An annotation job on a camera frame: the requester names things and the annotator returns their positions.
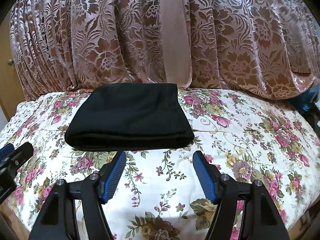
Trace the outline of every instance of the plain pink fabric strip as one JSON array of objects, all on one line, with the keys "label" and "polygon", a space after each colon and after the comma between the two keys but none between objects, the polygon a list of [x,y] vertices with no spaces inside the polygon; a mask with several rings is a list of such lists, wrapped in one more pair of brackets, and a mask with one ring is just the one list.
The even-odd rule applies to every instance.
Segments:
[{"label": "plain pink fabric strip", "polygon": [[188,88],[192,80],[191,52],[182,0],[160,0],[159,4],[167,82]]}]

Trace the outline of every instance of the black folded towel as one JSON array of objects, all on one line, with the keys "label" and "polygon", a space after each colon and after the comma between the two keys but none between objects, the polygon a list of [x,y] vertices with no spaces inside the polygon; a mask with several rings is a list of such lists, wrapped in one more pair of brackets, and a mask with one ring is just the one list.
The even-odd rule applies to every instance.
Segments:
[{"label": "black folded towel", "polygon": [[66,143],[82,151],[178,149],[193,138],[175,84],[98,87],[65,133]]}]

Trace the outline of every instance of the blue gripper pad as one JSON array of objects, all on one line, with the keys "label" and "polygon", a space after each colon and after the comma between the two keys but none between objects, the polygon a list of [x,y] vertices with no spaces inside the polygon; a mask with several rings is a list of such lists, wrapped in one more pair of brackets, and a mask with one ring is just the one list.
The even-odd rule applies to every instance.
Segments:
[{"label": "blue gripper pad", "polygon": [[8,143],[6,146],[0,149],[0,162],[10,155],[14,151],[14,146]]},{"label": "blue gripper pad", "polygon": [[105,201],[105,203],[107,203],[108,200],[110,200],[115,194],[116,188],[126,164],[126,160],[127,158],[125,156],[125,152],[122,151],[104,185],[104,194],[102,196],[102,199],[103,201]]},{"label": "blue gripper pad", "polygon": [[200,159],[197,152],[193,154],[192,157],[193,167],[196,171],[196,174],[198,176],[198,179],[200,181],[202,190],[204,192],[204,195],[207,199],[211,200],[211,202],[215,202],[217,197],[214,193],[214,182],[210,178],[210,175],[207,171],[207,169],[204,166],[203,161]]}]

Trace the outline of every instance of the floral bedspread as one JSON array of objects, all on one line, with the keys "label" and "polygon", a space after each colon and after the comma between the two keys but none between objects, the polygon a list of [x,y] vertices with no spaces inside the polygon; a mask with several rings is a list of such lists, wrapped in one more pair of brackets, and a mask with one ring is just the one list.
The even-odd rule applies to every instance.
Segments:
[{"label": "floral bedspread", "polygon": [[[115,154],[78,151],[64,141],[88,96],[58,92],[23,102],[0,134],[0,147],[28,141],[35,149],[7,199],[29,230],[57,179],[82,180]],[[205,199],[193,169],[196,150],[238,181],[262,180],[287,228],[316,200],[320,143],[289,105],[209,89],[180,90],[179,103],[196,137],[183,149],[126,152],[116,197],[103,207],[114,239],[204,239],[216,207]],[[80,201],[76,209],[81,238],[87,239]],[[231,239],[237,239],[242,209],[238,202]]]}]

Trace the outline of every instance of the curtain fold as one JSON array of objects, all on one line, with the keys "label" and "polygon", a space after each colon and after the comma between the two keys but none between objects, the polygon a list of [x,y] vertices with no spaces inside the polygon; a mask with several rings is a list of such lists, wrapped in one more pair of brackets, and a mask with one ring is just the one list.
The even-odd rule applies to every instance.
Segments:
[{"label": "curtain fold", "polygon": [[314,18],[302,0],[169,3],[17,0],[10,38],[26,99],[117,82],[191,82],[286,99],[320,78]]}]

